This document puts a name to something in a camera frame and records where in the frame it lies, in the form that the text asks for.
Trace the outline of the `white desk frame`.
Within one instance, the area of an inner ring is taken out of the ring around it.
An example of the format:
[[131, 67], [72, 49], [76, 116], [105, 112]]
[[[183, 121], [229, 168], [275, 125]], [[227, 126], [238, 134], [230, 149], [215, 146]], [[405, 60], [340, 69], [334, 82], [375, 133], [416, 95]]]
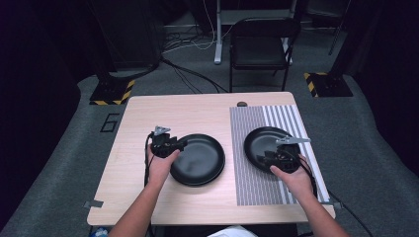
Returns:
[[291, 0], [291, 5], [287, 9], [249, 9], [249, 10], [223, 10], [221, 8], [221, 0], [216, 0], [216, 42], [213, 63], [219, 65], [222, 59], [222, 27], [226, 25], [234, 25], [236, 22], [245, 18], [257, 17], [290, 17], [292, 18], [295, 13], [296, 0]]

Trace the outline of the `large black cabinet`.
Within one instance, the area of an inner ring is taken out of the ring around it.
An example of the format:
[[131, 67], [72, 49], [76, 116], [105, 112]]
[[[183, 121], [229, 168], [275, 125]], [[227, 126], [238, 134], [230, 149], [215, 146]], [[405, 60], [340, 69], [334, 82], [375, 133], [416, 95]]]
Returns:
[[152, 0], [89, 0], [117, 69], [156, 66], [165, 30]]

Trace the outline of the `black stand base striped tape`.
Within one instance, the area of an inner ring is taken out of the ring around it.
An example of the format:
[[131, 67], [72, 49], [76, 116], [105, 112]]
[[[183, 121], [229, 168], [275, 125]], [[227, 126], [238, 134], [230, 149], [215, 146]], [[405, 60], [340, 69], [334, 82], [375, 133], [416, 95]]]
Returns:
[[321, 73], [303, 74], [308, 90], [314, 98], [352, 97], [353, 93], [342, 77]]
[[99, 82], [90, 97], [91, 105], [122, 105], [124, 104], [133, 88], [134, 80], [111, 82]]

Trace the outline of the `person's white clothing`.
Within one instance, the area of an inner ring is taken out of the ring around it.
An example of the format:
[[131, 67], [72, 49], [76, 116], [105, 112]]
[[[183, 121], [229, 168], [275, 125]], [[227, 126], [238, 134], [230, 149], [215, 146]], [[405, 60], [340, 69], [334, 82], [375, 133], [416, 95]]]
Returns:
[[245, 229], [241, 225], [228, 226], [212, 233], [208, 237], [258, 237], [255, 233]]

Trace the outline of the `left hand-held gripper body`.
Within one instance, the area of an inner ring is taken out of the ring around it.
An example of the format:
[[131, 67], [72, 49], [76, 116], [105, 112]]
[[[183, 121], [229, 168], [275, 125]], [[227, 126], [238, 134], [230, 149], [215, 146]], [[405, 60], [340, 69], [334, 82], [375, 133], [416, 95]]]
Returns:
[[152, 132], [151, 151], [160, 158], [166, 158], [172, 154], [179, 145], [177, 137], [172, 137], [170, 128], [156, 126]]

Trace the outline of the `black folding chair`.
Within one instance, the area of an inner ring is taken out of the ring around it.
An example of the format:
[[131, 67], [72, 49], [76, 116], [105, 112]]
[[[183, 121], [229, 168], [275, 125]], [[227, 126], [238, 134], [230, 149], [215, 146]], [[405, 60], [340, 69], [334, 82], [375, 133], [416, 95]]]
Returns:
[[284, 91], [300, 31], [300, 22], [293, 18], [247, 18], [235, 23], [230, 32], [229, 92], [234, 70], [272, 70], [273, 75], [283, 71]]

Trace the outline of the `grey striped mat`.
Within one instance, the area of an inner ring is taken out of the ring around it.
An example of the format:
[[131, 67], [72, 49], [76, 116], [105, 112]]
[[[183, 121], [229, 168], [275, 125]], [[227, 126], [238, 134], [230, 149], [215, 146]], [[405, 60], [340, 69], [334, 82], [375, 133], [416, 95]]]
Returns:
[[270, 169], [253, 165], [245, 138], [257, 128], [278, 128], [289, 136], [308, 138], [296, 105], [234, 107], [229, 109], [235, 186], [238, 205], [297, 204], [283, 181]]

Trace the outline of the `black plate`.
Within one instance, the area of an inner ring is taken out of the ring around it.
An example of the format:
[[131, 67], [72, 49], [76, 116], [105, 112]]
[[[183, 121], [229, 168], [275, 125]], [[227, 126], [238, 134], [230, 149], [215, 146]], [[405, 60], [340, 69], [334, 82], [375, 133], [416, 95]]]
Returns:
[[180, 140], [188, 140], [188, 145], [185, 146], [185, 150], [180, 153], [172, 167], [186, 167], [188, 165], [224, 167], [224, 150], [213, 137], [196, 133], [186, 135]]
[[286, 135], [291, 136], [288, 132], [271, 126], [259, 127], [252, 130], [244, 140], [244, 153], [248, 161], [259, 170], [270, 173], [270, 167], [263, 164], [265, 151], [276, 151], [278, 138]]
[[173, 166], [170, 174], [180, 184], [188, 187], [202, 187], [213, 183], [223, 171], [223, 166], [186, 167]]

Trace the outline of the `dark metal stand leg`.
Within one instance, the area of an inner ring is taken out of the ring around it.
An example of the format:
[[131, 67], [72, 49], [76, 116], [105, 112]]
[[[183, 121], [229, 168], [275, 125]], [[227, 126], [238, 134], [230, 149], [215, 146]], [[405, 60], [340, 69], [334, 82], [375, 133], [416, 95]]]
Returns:
[[343, 11], [343, 13], [341, 14], [340, 22], [339, 22], [339, 25], [338, 25], [338, 27], [337, 27], [337, 29], [335, 31], [333, 41], [332, 41], [331, 46], [330, 46], [330, 49], [328, 51], [328, 55], [332, 55], [333, 54], [333, 51], [334, 51], [334, 48], [336, 46], [337, 40], [338, 40], [339, 35], [341, 33], [342, 27], [344, 25], [346, 15], [348, 13], [348, 10], [349, 10], [350, 5], [351, 5], [351, 2], [352, 2], [352, 0], [345, 0], [345, 1], [346, 1], [346, 7], [345, 7], [345, 10]]

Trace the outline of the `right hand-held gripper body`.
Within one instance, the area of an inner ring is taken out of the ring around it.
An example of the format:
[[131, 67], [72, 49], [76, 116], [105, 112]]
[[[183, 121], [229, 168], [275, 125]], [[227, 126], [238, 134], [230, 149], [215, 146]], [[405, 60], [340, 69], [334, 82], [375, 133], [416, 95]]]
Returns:
[[279, 154], [279, 157], [272, 158], [277, 161], [276, 167], [289, 174], [296, 171], [300, 166], [300, 151], [297, 145], [304, 142], [310, 142], [310, 139], [288, 135], [283, 138], [278, 138], [276, 140], [277, 150], [275, 152]]

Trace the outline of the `blue and white object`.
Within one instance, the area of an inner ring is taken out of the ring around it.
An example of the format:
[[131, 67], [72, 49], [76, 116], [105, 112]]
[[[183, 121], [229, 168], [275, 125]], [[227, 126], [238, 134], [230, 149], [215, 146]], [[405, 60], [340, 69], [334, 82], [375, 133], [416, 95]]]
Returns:
[[100, 227], [92, 232], [89, 237], [109, 237], [109, 232], [106, 228]]

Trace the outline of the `person's left hand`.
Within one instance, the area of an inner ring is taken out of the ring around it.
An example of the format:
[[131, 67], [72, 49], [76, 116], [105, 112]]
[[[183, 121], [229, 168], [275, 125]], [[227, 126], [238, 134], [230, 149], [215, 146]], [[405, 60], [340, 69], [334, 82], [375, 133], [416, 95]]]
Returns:
[[161, 189], [170, 173], [173, 162], [178, 158], [180, 150], [176, 149], [166, 158], [154, 155], [150, 147], [147, 147], [148, 161], [148, 180], [147, 186]]

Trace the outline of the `person's right hand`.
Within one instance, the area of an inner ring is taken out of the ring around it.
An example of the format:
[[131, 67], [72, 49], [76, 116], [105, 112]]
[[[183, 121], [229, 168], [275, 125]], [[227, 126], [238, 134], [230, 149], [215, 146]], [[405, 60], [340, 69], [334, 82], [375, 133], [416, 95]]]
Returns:
[[282, 171], [276, 166], [271, 166], [270, 170], [286, 184], [289, 191], [300, 204], [308, 202], [310, 199], [315, 199], [311, 179], [307, 174], [308, 169], [304, 165], [291, 174]]

